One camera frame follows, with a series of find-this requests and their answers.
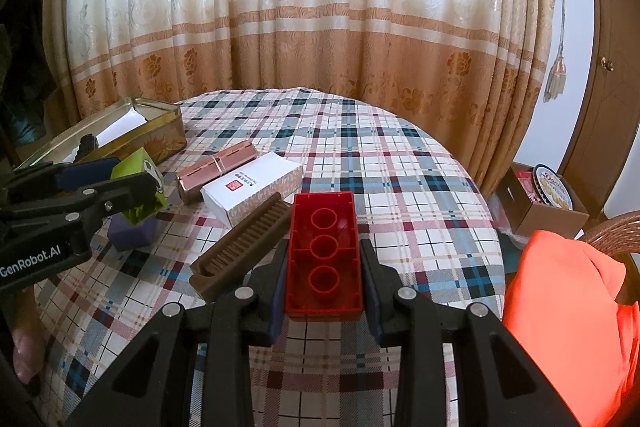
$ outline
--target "purple block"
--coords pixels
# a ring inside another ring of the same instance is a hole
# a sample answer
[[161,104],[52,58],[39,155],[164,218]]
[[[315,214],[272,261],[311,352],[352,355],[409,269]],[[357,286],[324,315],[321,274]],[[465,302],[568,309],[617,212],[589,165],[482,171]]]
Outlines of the purple block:
[[156,214],[132,225],[122,214],[111,216],[107,238],[118,251],[148,247],[156,235]]

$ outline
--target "door handle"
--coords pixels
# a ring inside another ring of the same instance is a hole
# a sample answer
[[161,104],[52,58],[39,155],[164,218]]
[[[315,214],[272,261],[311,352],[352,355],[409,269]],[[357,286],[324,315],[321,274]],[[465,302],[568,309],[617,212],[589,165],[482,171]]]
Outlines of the door handle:
[[600,64],[607,71],[613,71],[613,61],[609,60],[607,57],[602,57],[600,59]]

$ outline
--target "tablecloth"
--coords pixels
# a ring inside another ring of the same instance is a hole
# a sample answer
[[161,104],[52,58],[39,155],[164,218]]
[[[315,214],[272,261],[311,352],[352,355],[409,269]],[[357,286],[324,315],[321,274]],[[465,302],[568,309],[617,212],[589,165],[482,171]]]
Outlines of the tablecloth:
[[[212,92],[181,108],[188,144],[160,166],[170,206],[158,214],[156,243],[118,252],[106,238],[105,223],[90,261],[36,289],[47,364],[35,406],[48,425],[63,424],[165,303],[202,304],[188,282],[189,264],[225,230],[203,203],[181,203],[175,172],[244,139],[259,152],[301,163],[302,192],[352,191],[360,238],[372,240],[380,261],[398,270],[406,285],[439,303],[465,307],[481,301],[501,314],[504,272],[487,206],[462,166],[416,126],[309,89]],[[449,425],[456,425],[452,351],[444,350]],[[350,323],[285,319],[274,347],[252,349],[250,356],[257,426],[392,425],[400,350],[377,347],[364,316]],[[200,424],[199,371],[195,379],[193,426]]]

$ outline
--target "red square stamp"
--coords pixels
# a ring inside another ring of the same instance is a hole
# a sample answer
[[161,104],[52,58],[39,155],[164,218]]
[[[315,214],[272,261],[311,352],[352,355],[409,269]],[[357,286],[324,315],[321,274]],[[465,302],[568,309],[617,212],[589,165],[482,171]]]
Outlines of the red square stamp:
[[233,180],[225,186],[233,192],[234,190],[238,190],[238,188],[242,187],[242,184],[238,180]]

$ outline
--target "circular hole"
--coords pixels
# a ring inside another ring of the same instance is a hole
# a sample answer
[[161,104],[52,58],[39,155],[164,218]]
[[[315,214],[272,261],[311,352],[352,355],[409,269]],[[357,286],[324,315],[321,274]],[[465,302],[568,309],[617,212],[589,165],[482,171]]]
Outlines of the circular hole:
[[311,223],[316,229],[326,230],[335,226],[335,222],[338,219],[335,212],[330,208],[318,208],[313,214],[311,214]]
[[327,296],[333,293],[340,283],[340,276],[331,266],[316,266],[309,274],[309,285],[316,293]]
[[311,254],[318,259],[328,259],[338,251],[338,242],[330,235],[319,235],[311,241]]

